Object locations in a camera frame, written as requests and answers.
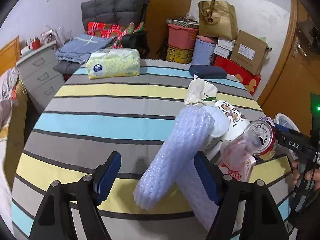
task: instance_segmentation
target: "striped tablecloth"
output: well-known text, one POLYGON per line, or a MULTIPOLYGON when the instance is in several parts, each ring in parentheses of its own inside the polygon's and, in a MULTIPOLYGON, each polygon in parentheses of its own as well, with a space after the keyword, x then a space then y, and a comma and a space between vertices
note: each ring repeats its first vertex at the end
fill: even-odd
MULTIPOLYGON (((151 211, 133 200, 136 184, 166 140, 183 107, 192 77, 188 65, 142 60, 141 75, 90 80, 80 68, 61 87, 36 123, 21 155, 12 193, 12 221, 17 239, 30 234, 37 209, 53 180, 78 181, 103 164, 112 151, 122 157, 109 197, 98 208, 113 240, 205 239, 207 232, 177 189, 151 211)), ((209 80, 217 100, 237 106, 250 120, 264 116, 234 77, 209 80)), ((287 219, 292 187, 286 156, 254 167, 250 182, 262 179, 287 219)), ((77 205, 72 204, 78 239, 86 239, 77 205)), ((234 232, 234 239, 239 231, 234 232)))

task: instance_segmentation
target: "white wall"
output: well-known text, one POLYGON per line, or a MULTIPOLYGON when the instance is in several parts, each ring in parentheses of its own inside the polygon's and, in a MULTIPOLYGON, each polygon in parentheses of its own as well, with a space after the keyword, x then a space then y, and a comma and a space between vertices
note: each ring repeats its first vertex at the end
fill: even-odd
MULTIPOLYGON (((196 19, 199 17, 198 2, 192 0, 190 12, 196 19)), ((266 37, 267 43, 273 49, 267 56, 261 70, 261 81, 253 98, 258 99, 276 66, 286 37, 291 0, 224 0, 236 9, 238 30, 250 33, 256 37, 266 37)))
POLYGON ((20 41, 39 37, 47 30, 63 26, 75 36, 84 33, 81 2, 89 0, 19 0, 0 28, 0 48, 16 36, 20 41))

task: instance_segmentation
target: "drawer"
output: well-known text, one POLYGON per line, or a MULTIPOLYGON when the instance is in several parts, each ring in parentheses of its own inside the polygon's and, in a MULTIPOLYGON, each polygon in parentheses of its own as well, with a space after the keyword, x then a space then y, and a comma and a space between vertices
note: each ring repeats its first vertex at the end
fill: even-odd
POLYGON ((54 78, 57 75, 60 75, 59 72, 54 71, 52 68, 58 64, 58 61, 54 61, 49 65, 39 69, 38 71, 32 73, 27 78, 23 80, 24 86, 27 90, 32 91, 33 89, 41 86, 46 83, 48 80, 54 78))
POLYGON ((55 50, 55 46, 51 46, 20 63, 17 68, 22 76, 22 80, 25 80, 29 75, 38 71, 49 63, 54 61, 57 62, 58 60, 54 53, 55 50))
POLYGON ((30 98, 32 99, 32 102, 34 103, 38 112, 41 113, 46 108, 63 84, 64 79, 60 74, 30 92, 30 98))

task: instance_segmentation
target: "screw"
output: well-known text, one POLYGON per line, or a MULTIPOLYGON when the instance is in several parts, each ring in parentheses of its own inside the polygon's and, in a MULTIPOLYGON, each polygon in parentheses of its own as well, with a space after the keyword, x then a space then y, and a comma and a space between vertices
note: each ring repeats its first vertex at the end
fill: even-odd
POLYGON ((55 186, 57 186, 58 184, 59 184, 59 181, 58 181, 58 180, 55 180, 55 181, 51 182, 51 186, 52 186, 52 187, 55 187, 55 186))
POLYGON ((83 177, 83 180, 84 181, 90 181, 92 179, 92 176, 91 175, 85 175, 84 177, 83 177))
POLYGON ((263 185, 264 185, 264 182, 263 182, 261 179, 258 179, 258 180, 257 180, 257 185, 258 185, 258 186, 263 186, 263 185))
POLYGON ((232 180, 232 177, 229 174, 224 175, 223 178, 227 181, 232 180))

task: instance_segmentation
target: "bubble wrap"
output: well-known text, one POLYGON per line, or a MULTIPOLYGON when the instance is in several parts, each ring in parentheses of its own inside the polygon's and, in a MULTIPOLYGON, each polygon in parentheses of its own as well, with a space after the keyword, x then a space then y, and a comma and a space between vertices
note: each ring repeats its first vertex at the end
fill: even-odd
POLYGON ((213 130, 214 119, 198 106, 185 106, 134 191, 138 206, 150 210, 170 189, 213 130))
POLYGON ((192 159, 178 176, 177 184, 187 199, 195 217, 209 231, 217 214, 218 206, 209 199, 192 159))

